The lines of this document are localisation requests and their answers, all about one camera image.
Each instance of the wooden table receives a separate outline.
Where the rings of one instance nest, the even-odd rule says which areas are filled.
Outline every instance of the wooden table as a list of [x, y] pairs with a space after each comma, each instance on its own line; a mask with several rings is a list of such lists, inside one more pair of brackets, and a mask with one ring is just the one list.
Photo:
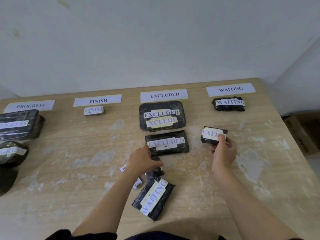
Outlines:
[[[248, 82], [256, 92], [241, 95], [245, 112], [214, 110], [206, 86]], [[120, 176], [131, 151], [145, 143], [147, 133], [139, 128], [140, 92], [182, 88], [189, 95], [181, 102], [190, 152], [161, 158], [164, 178], [176, 187], [155, 223], [131, 206], [140, 192], [132, 190], [118, 239], [150, 229], [191, 239], [197, 233], [211, 236], [215, 232], [240, 239], [215, 184], [208, 145], [200, 141], [205, 125], [229, 130], [239, 149], [232, 170], [247, 188], [303, 238], [318, 239], [319, 182], [258, 79], [2, 100], [1, 111], [9, 102], [56, 101], [52, 111], [41, 111], [46, 118], [41, 136], [27, 142], [30, 153], [19, 167], [16, 183], [0, 198], [0, 238], [44, 239], [61, 228], [74, 230], [101, 199], [105, 187]], [[105, 104], [103, 116], [84, 117], [84, 107], [73, 107], [75, 98], [112, 94], [122, 94], [122, 102]], [[99, 162], [103, 157], [104, 163], [90, 166], [93, 158]]]

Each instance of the left hand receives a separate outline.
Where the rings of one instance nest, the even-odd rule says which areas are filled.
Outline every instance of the left hand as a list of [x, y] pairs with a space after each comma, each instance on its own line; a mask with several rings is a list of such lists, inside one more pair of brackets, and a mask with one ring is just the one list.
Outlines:
[[137, 176], [149, 172], [157, 167], [162, 167], [162, 161], [154, 161], [151, 159], [151, 152], [147, 145], [135, 150], [129, 157], [126, 171], [129, 170]]

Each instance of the wall stain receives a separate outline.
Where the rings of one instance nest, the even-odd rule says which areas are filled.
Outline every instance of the wall stain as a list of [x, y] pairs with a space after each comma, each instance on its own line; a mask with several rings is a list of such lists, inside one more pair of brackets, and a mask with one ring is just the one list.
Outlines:
[[69, 9], [69, 8], [70, 8], [69, 4], [66, 3], [64, 0], [57, 0], [57, 2], [58, 2], [60, 5], [64, 6], [66, 9]]
[[19, 30], [16, 29], [16, 28], [14, 28], [14, 29], [12, 30], [12, 34], [13, 34], [14, 37], [16, 37], [17, 39], [20, 39], [20, 38], [21, 38]]

